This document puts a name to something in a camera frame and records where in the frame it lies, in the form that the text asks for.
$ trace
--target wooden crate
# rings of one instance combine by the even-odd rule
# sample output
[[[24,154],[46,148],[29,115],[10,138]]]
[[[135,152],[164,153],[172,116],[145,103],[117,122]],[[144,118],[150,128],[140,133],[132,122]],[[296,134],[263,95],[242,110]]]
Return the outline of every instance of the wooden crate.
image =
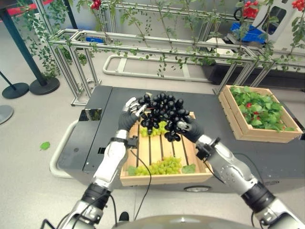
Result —
[[[137,122],[130,130],[129,135],[138,136],[138,149],[132,151],[148,166],[158,160],[162,160],[163,156],[175,156],[181,158],[182,166],[195,164],[195,173],[192,174],[170,174],[170,175],[152,175],[152,184],[178,184],[178,183],[192,183],[204,182],[212,176],[211,172],[205,164],[196,157],[197,150],[195,144],[187,138],[181,137],[181,141],[168,142],[164,135],[154,137],[142,137],[139,134],[140,122]],[[130,152],[127,151],[128,159],[122,167],[121,182],[123,186],[132,185],[147,185],[149,176],[129,176],[129,166],[141,166],[142,163]]]
[[[302,130],[284,107],[282,107],[281,119],[286,126],[293,127],[295,131],[277,132],[275,130],[253,128],[252,125],[247,123],[242,112],[238,108],[230,91],[230,87],[231,86],[226,85],[218,98],[237,140],[287,143],[302,134]],[[271,95],[272,99],[279,103],[269,89],[250,87],[250,91],[258,92],[262,95]]]

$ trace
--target bunch of black grapes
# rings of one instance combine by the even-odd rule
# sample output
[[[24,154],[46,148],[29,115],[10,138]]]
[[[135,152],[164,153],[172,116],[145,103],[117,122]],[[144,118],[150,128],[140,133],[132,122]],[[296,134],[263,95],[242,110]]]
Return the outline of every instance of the bunch of black grapes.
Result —
[[[147,104],[147,108],[151,111],[147,115],[145,113],[141,115],[143,118],[141,126],[147,127],[148,135],[151,135],[153,127],[159,128],[159,122],[166,121],[165,129],[168,131],[164,134],[166,139],[169,142],[181,140],[177,133],[184,133],[185,130],[180,129],[177,122],[186,121],[186,116],[190,114],[183,108],[183,99],[176,100],[171,94],[160,93],[153,98],[145,94],[138,102],[140,105]]]

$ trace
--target black cable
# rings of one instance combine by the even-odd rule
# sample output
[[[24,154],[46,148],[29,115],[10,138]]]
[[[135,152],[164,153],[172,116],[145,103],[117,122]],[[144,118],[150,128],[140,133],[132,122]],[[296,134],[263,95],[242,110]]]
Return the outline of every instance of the black cable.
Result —
[[[44,220],[42,221],[42,224],[41,224],[40,229],[44,229],[44,225],[45,225],[45,224],[48,224],[48,226],[49,226],[50,228],[55,229],[55,227],[54,227],[47,219],[44,219]]]
[[[257,171],[257,173],[258,173],[258,176],[259,176],[259,178],[260,178],[260,180],[261,180],[261,182],[262,182],[262,184],[265,185],[264,180],[263,180],[263,178],[262,178],[262,175],[261,175],[261,173],[259,172],[259,170],[258,170],[256,164],[255,164],[246,154],[236,153],[236,154],[234,154],[234,155],[243,155],[244,157],[246,157],[246,158],[252,163],[252,165],[255,167],[255,169],[256,169],[256,171]]]
[[[252,214],[251,214],[251,223],[252,223],[252,227],[254,227],[255,228],[255,226],[254,226],[254,222],[253,222],[253,217],[254,217],[254,211],[252,212]]]
[[[205,166],[208,168],[208,170],[213,174],[214,177],[217,178],[217,180],[219,180],[221,183],[224,184],[224,182],[223,182],[218,176],[216,176],[215,173],[213,173],[213,171],[210,169],[210,167],[206,164],[206,161],[207,161],[207,160],[204,160],[203,163],[204,163]]]
[[[148,183],[148,186],[147,186],[147,189],[146,189],[146,192],[145,192],[145,194],[144,194],[144,196],[143,196],[143,198],[142,198],[142,201],[141,201],[141,204],[140,204],[140,206],[139,206],[139,208],[138,208],[138,211],[137,211],[137,214],[135,215],[135,217],[134,217],[134,219],[133,220],[136,220],[137,219],[137,217],[138,217],[138,214],[139,214],[139,211],[140,211],[140,209],[141,209],[141,207],[142,207],[142,203],[143,203],[143,201],[144,201],[144,199],[145,199],[145,197],[146,197],[146,195],[147,195],[147,193],[148,193],[148,190],[149,190],[149,188],[150,188],[150,186],[151,186],[151,182],[152,182],[152,174],[151,174],[151,172],[149,171],[149,169],[148,169],[148,167],[146,166],[146,164],[132,151],[132,150],[130,150],[131,151],[131,153],[135,156],[135,157],[137,157],[138,159],[139,159],[139,161],[141,161],[142,162],[142,164],[145,166],[145,168],[147,169],[147,171],[148,171],[148,173],[149,173],[149,183]]]
[[[115,227],[118,226],[118,220],[116,218],[116,206],[115,206],[115,202],[114,202],[114,198],[113,196],[110,194],[110,198],[112,199],[113,202],[113,208],[114,208],[114,221],[115,221]]]
[[[69,213],[67,215],[65,215],[64,217],[62,217],[62,219],[59,221],[56,229],[59,229],[59,226],[62,224],[62,222],[64,221],[65,218],[67,218],[67,216],[69,215]]]
[[[91,202],[90,204],[88,204],[87,207],[84,208],[84,210],[76,217],[76,220],[75,220],[75,222],[73,223],[73,226],[72,226],[71,229],[74,229],[76,223],[80,220],[82,214],[84,214],[84,212],[85,212],[92,204],[94,204],[95,202],[99,201],[102,197],[104,197],[106,193],[107,193],[107,191],[105,190],[105,191],[101,194],[100,197],[96,198],[93,202]]]

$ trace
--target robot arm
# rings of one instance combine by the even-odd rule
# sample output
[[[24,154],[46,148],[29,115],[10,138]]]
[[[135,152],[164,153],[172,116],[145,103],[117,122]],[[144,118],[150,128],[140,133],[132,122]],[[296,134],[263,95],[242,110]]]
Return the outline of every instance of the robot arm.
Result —
[[[194,119],[177,124],[189,140],[196,143],[197,156],[208,161],[220,179],[243,198],[262,225],[270,229],[304,229],[305,225],[275,197],[255,176],[249,167],[225,147],[220,138],[212,140]]]
[[[110,139],[104,152],[104,159],[95,172],[92,183],[59,229],[93,229],[94,224],[100,222],[103,209],[113,191],[114,182],[127,160],[126,148],[132,145],[133,139],[128,138],[129,130],[145,108],[146,105],[140,106],[135,97],[125,104],[119,118],[118,131]]]

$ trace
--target black stanchion base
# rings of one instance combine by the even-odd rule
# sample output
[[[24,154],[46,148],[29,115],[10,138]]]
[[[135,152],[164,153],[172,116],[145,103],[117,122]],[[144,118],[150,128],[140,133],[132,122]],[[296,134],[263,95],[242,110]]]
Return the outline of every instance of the black stanchion base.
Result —
[[[48,79],[47,85],[45,86],[41,86],[38,80],[35,80],[30,84],[30,92],[36,95],[49,94],[54,92],[59,87],[59,85],[59,80],[56,78]]]
[[[11,86],[8,86],[3,90],[2,96],[4,98],[16,99],[29,91],[29,86],[26,83],[15,83],[13,85],[15,86],[16,90],[14,90]]]

